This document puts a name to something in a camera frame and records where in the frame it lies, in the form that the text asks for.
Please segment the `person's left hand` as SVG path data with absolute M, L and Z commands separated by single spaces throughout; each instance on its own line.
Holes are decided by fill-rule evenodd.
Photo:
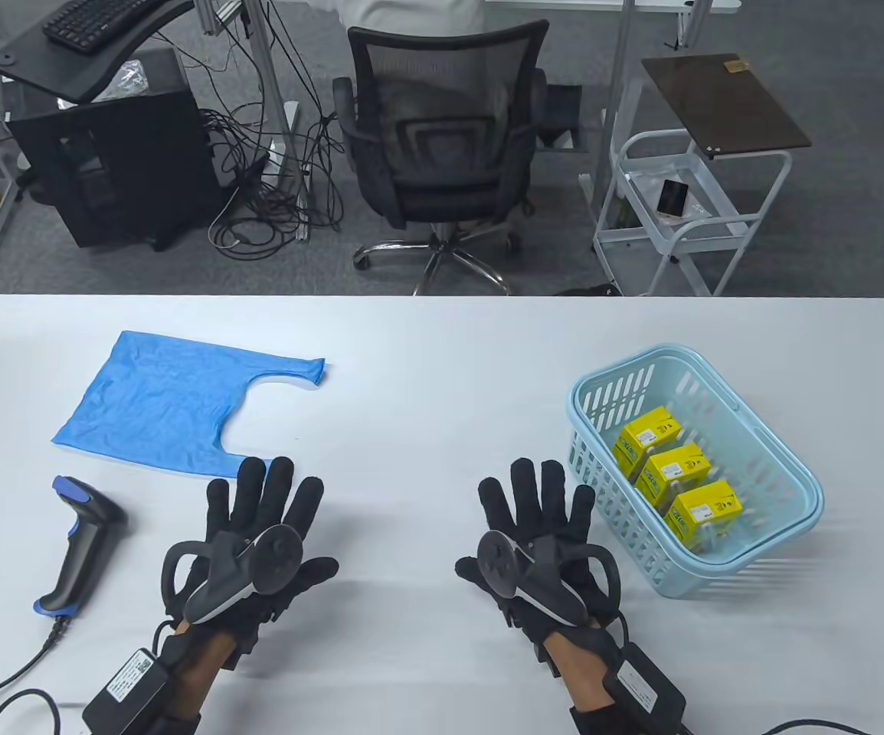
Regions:
M 293 473 L 286 456 L 270 463 L 251 456 L 239 466 L 235 486 L 212 479 L 204 539 L 173 544 L 163 557 L 162 601 L 182 637 L 165 641 L 159 661 L 174 675 L 218 635 L 231 640 L 222 666 L 232 671 L 255 648 L 264 623 L 338 573 L 332 557 L 304 560 L 324 486 L 312 476 L 294 485 Z

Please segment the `person's right hand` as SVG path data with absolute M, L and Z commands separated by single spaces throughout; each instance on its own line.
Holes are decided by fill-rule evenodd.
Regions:
M 600 675 L 617 651 L 606 629 L 620 617 L 621 583 L 613 554 L 589 541 L 594 491 L 579 485 L 567 501 L 561 463 L 525 458 L 511 465 L 511 490 L 481 481 L 488 530 L 456 574 L 493 599 L 555 676 Z

